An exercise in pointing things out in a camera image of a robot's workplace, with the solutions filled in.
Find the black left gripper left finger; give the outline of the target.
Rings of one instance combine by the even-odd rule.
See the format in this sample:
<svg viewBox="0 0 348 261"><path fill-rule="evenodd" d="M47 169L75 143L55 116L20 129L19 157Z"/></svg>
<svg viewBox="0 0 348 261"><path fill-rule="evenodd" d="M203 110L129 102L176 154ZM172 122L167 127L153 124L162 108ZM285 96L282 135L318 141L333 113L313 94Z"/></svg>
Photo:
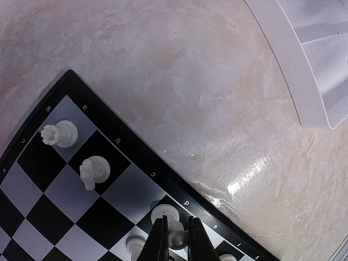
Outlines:
<svg viewBox="0 0 348 261"><path fill-rule="evenodd" d="M155 220L150 234L137 259L137 261L143 260L169 260L168 224L166 215Z"/></svg>

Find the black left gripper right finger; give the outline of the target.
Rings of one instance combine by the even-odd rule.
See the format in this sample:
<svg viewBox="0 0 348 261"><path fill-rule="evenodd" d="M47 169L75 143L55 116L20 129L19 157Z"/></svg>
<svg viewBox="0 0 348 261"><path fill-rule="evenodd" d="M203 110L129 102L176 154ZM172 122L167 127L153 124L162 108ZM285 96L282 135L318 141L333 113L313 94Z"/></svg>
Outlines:
<svg viewBox="0 0 348 261"><path fill-rule="evenodd" d="M211 261L220 258L213 247L201 220L197 217L188 218L188 261Z"/></svg>

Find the white chess pawn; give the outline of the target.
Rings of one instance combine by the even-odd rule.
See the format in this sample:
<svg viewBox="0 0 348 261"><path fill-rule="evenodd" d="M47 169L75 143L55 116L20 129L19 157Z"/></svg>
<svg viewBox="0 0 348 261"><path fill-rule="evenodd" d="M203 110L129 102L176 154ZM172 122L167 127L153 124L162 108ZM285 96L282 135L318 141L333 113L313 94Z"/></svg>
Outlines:
<svg viewBox="0 0 348 261"><path fill-rule="evenodd" d="M154 225L157 219L162 219L166 216L169 224L179 224L179 212L178 210L170 204L160 204L156 206L151 212L151 223Z"/></svg>
<svg viewBox="0 0 348 261"><path fill-rule="evenodd" d="M126 250L130 255L131 261L136 261L139 258L141 251L145 246L145 242L146 240L141 237L133 237L128 239L126 242Z"/></svg>

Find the white chess knight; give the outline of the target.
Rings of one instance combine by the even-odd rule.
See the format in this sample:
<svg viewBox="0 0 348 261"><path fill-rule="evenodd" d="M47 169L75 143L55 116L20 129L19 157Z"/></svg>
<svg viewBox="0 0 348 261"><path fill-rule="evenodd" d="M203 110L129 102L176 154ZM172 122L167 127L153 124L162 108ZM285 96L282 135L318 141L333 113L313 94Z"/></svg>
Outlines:
<svg viewBox="0 0 348 261"><path fill-rule="evenodd" d="M91 156L85 159L79 167L80 178L86 190L94 190L96 184L105 182L111 172L109 162L101 156Z"/></svg>

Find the black and grey chessboard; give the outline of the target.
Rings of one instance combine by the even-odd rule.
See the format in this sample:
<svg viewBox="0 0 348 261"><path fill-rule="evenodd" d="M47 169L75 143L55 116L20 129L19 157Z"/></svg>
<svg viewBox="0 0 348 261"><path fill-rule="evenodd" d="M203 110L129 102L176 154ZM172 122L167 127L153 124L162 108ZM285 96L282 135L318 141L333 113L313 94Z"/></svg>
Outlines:
<svg viewBox="0 0 348 261"><path fill-rule="evenodd" d="M45 125L78 129L69 148L45 145ZM109 178L86 190L79 167L105 158ZM151 212L170 204L188 229L201 220L218 256L275 260L145 144L72 70L29 114L1 156L1 260L131 260L129 238L145 240Z"/></svg>

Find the white chess rook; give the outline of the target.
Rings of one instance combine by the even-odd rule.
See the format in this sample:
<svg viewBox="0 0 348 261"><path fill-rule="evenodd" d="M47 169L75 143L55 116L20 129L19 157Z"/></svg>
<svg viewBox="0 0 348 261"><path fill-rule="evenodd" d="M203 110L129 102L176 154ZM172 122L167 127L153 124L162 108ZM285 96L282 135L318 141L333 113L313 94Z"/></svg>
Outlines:
<svg viewBox="0 0 348 261"><path fill-rule="evenodd" d="M45 125L40 132L45 145L61 148L72 147L78 140L78 134L76 125L68 120L59 121L55 125Z"/></svg>

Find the white plastic tray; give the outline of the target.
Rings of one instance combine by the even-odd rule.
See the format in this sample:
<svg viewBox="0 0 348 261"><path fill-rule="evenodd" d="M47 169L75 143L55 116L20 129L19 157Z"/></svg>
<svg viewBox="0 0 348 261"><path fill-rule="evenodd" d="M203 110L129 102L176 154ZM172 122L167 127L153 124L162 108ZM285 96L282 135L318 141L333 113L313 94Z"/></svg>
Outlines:
<svg viewBox="0 0 348 261"><path fill-rule="evenodd" d="M347 118L347 1L247 1L288 85L300 123Z"/></svg>

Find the white chess bishop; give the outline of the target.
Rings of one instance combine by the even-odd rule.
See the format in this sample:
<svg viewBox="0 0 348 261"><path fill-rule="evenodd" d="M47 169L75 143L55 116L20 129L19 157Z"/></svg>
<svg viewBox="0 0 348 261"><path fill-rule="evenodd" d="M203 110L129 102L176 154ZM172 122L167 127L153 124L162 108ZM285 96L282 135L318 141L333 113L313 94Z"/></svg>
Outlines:
<svg viewBox="0 0 348 261"><path fill-rule="evenodd" d="M181 222L171 220L168 223L168 242L172 250L181 250L188 245L188 232Z"/></svg>

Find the white chess piece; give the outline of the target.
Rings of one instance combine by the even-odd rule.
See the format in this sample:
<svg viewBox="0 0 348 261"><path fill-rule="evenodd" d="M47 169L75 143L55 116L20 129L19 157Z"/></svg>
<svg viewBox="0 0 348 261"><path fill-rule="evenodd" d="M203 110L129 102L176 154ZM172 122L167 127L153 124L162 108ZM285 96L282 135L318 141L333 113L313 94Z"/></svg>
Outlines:
<svg viewBox="0 0 348 261"><path fill-rule="evenodd" d="M219 256L221 261L237 261L236 257L230 253L225 253Z"/></svg>

